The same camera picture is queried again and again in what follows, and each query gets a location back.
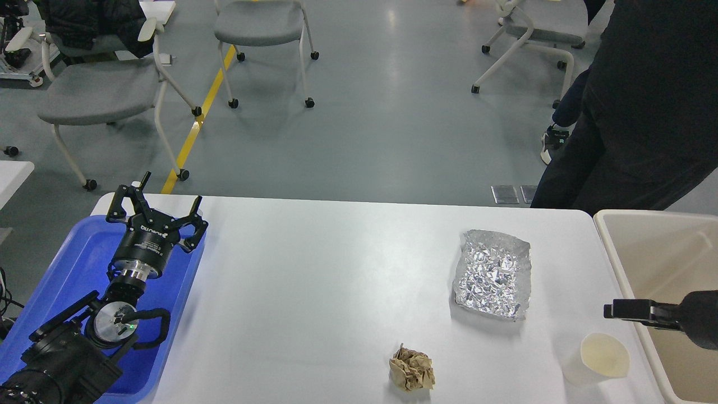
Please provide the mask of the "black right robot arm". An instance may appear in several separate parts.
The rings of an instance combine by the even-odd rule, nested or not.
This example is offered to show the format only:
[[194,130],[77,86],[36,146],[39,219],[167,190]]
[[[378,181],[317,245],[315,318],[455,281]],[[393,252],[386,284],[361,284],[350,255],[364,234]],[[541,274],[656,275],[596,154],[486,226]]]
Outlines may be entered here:
[[693,291],[679,304],[651,299],[613,299],[603,306],[605,319],[682,332],[705,350],[717,350],[717,291]]

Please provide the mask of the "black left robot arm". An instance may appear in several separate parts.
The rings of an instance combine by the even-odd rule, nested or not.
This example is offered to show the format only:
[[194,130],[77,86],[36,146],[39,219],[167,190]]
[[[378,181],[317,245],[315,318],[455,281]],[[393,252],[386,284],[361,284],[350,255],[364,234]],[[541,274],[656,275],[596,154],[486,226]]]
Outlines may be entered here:
[[167,360],[208,222],[154,209],[120,185],[77,223],[2,343],[3,403],[129,403]]

